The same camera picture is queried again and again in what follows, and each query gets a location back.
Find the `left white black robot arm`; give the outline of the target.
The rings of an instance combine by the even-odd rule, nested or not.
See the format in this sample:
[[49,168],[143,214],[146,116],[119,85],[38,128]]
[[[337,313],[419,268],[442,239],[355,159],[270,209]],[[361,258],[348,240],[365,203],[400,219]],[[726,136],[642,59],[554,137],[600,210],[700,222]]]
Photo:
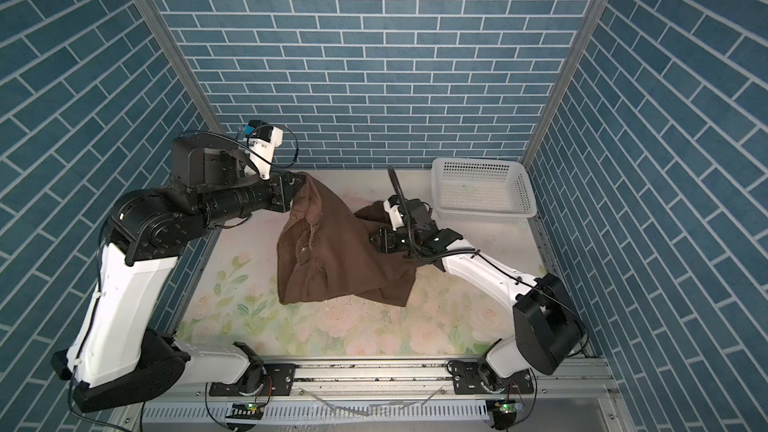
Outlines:
[[268,375],[250,346],[195,347],[149,321],[191,241],[260,210],[290,209],[304,179],[274,164],[282,141],[280,128],[260,121],[240,139],[185,132],[171,145],[169,182],[115,202],[99,234],[97,282],[82,327],[51,359],[75,411],[144,403],[190,383],[218,383],[245,396],[263,391]]

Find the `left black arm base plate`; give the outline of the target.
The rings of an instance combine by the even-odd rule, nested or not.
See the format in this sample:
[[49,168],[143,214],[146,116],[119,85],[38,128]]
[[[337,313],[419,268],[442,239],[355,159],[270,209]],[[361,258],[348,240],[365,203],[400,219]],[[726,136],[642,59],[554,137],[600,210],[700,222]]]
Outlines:
[[245,379],[235,384],[211,383],[208,394],[212,397],[263,397],[289,396],[297,370],[294,363],[267,363],[262,366],[256,379],[256,388],[252,392],[245,392],[241,385]]

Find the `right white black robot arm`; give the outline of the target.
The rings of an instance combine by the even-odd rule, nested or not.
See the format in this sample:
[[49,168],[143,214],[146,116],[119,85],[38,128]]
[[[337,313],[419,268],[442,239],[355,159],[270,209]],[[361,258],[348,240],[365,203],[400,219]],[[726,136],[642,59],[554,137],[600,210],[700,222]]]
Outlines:
[[465,280],[511,315],[513,333],[494,342],[478,360],[481,383],[491,392],[510,385],[519,372],[553,374],[586,338],[587,327],[557,276],[520,272],[488,257],[452,229],[385,227],[370,242],[381,253],[403,253]]

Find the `white plastic laundry basket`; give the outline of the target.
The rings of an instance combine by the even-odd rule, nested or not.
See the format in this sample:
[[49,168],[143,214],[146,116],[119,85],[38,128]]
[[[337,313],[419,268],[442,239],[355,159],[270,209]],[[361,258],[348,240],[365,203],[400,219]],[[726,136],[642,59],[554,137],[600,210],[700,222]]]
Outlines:
[[513,222],[537,215],[528,173],[514,161],[438,158],[431,193],[435,211],[446,220]]

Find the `brown trousers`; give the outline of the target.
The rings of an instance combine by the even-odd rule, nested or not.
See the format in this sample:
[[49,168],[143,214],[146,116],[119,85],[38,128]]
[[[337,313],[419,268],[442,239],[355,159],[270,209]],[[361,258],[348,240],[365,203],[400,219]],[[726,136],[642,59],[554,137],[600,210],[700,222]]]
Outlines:
[[342,296],[404,307],[420,262],[377,251],[370,236],[391,226],[383,203],[356,212],[311,175],[293,199],[277,241],[277,292],[283,305]]

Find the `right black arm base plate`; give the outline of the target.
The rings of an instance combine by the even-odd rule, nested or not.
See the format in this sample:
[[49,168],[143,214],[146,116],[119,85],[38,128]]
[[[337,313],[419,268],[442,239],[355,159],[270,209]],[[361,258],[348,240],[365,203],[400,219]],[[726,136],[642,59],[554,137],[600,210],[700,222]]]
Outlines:
[[510,377],[497,375],[484,361],[449,360],[445,365],[457,395],[532,394],[533,376],[528,370]]

